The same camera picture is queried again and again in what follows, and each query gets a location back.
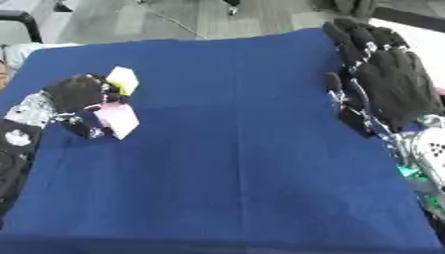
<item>sponge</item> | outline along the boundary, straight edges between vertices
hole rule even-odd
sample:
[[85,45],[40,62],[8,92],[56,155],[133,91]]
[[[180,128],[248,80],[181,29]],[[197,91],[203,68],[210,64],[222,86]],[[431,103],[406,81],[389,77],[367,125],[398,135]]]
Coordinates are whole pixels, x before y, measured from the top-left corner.
[[129,96],[139,85],[133,69],[117,66],[106,80],[120,88],[120,94]]

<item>wire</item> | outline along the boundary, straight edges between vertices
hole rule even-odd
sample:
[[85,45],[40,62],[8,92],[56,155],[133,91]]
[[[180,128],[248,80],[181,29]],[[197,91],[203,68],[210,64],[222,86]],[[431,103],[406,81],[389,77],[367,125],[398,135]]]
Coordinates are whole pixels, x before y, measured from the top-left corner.
[[172,22],[172,23],[177,24],[177,25],[180,26],[181,28],[183,28],[183,29],[189,31],[190,33],[196,35],[198,38],[200,38],[200,39],[202,39],[202,40],[207,40],[207,37],[205,37],[204,35],[198,33],[197,31],[195,31],[195,30],[189,28],[188,26],[184,25],[184,24],[181,23],[179,20],[170,18],[170,17],[168,17],[168,16],[166,16],[166,15],[160,13],[160,12],[157,12],[156,10],[154,10],[154,9],[151,8],[151,7],[148,8],[148,11],[149,11],[150,13],[152,13],[152,14],[158,16],[158,17],[161,17],[161,18],[163,18],[163,19],[165,19],[165,20],[168,20],[168,21],[170,21],[170,22]]

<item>blue cloth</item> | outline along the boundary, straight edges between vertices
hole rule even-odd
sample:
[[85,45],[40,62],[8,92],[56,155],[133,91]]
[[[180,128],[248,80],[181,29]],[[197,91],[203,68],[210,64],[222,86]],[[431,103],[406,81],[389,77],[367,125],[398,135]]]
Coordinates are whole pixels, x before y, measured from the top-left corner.
[[3,237],[439,246],[383,144],[334,116],[323,78],[339,60],[321,30],[44,50],[0,109],[116,65],[140,79],[141,125],[123,141],[50,126]]

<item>floor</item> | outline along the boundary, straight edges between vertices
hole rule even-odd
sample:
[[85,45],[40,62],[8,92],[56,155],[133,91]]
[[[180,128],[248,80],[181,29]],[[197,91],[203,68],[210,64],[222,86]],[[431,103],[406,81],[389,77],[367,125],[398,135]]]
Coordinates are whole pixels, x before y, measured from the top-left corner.
[[444,0],[379,0],[380,5],[397,10],[445,18]]
[[57,42],[252,37],[318,27],[333,18],[329,13],[313,12],[311,0],[243,0],[234,17],[227,16],[227,6],[221,0],[148,2],[138,5],[135,0],[82,0]]

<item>white foam block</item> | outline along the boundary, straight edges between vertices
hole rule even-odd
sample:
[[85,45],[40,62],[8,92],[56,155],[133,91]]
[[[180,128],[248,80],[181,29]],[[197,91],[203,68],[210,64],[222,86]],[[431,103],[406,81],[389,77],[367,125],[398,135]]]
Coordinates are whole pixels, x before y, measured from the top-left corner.
[[109,103],[94,112],[103,127],[109,127],[113,135],[122,140],[139,125],[133,108],[128,104]]

